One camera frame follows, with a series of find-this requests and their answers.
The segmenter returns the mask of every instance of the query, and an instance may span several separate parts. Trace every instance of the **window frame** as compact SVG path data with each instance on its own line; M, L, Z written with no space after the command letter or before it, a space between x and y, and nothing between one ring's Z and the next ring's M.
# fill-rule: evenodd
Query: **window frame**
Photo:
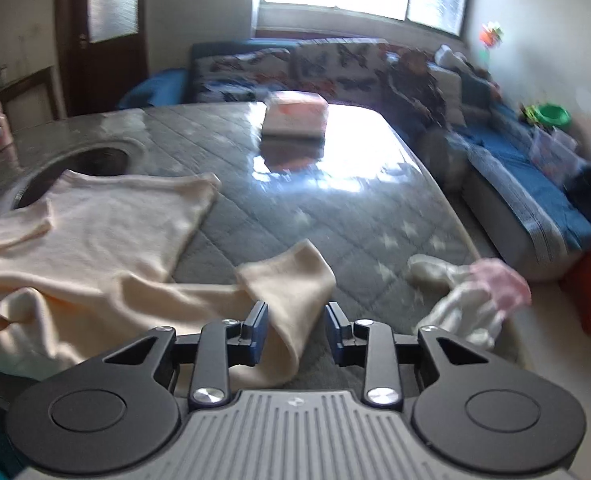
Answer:
M458 30L457 34L453 34L452 32L448 32L446 30L442 30L441 28L431 27L430 25L425 25L424 23L414 22L409 18L409 3L411 0L407 0L407 8L404 13L404 19L399 20L397 18L390 18L389 16L383 16L382 14L370 14L368 12L360 12L359 10L349 10L349 9L342 9L341 7L326 7L326 6L316 6L316 5L309 5L309 4L287 4L281 2L268 2L266 0L260 0L259 4L262 7L267 9L309 9L315 12L328 12L328 13L338 13L343 14L346 16L364 16L365 18L371 20L380 20L389 23L405 23L407 25L411 25L412 27L418 27L421 30L426 30L428 32L435 32L437 34L442 34L448 38L452 38L453 40L460 40L464 41L463 32L467 25L467 19L469 15L469 0L464 0L464 9L462 13L462 23L460 24L460 30Z

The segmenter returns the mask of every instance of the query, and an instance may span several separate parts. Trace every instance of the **white star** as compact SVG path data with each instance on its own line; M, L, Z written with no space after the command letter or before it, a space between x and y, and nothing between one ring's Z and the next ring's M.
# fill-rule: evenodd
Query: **white star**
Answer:
M295 210L294 221L296 224L310 225L311 224L311 217L309 215L307 215L307 213L302 211L300 208L298 208Z
M409 237L416 237L418 235L416 226L406 221L402 222L402 230L404 231L404 234Z
M389 282L392 278L395 278L395 273L381 262L378 262L375 266L375 272L380 274L382 281L385 283Z
M421 291L419 291L419 290L414 291L413 304L418 304L420 306L424 306L424 296L422 295Z
M386 247L387 249L391 249L392 247L399 247L398 240L396 240L392 236L389 236L387 233L384 233L380 239L382 240L384 247Z
M437 236L433 235L429 243L433 246L436 251L444 251L447 245Z
M230 146L232 146L234 144L234 142L231 139L227 139L224 136L221 135L215 135L214 136L216 138L216 140L218 140L219 142L221 142L222 144L229 144Z

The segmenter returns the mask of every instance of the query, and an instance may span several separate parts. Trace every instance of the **sofa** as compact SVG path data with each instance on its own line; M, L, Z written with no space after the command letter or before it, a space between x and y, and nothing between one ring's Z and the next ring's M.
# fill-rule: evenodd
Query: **sofa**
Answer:
M319 93L330 103L373 108L387 116L383 78L389 63L408 48L374 38L196 43L188 68L153 76L128 92L117 108L263 101L271 91L292 89ZM413 147L405 127L387 118Z
M560 278L591 248L591 224L529 160L532 131L493 102L487 82L431 66L452 130L412 137L383 109L389 63L407 47L370 38L198 43L188 68L162 72L118 108L262 101L275 90L316 92L383 113L441 186L462 194L499 254L530 281Z
M530 159L534 129L463 75L466 126L447 134L457 189L498 253L531 282L561 278L591 250L591 223Z

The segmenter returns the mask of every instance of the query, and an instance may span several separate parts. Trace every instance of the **cream knit sweater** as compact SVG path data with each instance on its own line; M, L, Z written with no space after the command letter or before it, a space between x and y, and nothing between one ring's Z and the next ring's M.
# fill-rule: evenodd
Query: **cream knit sweater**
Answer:
M292 378L335 286L308 240L238 267L236 285L168 283L219 188L213 174L66 171L40 200L0 218L0 371L40 380L154 326L197 333L213 319L244 319L262 300L271 325L262 361L236 367L232 386Z

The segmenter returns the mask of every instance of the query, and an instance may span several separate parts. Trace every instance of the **door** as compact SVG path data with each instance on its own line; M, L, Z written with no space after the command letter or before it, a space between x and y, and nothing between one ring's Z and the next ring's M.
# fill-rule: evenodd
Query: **door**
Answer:
M108 112L146 79L143 0L55 0L67 114Z

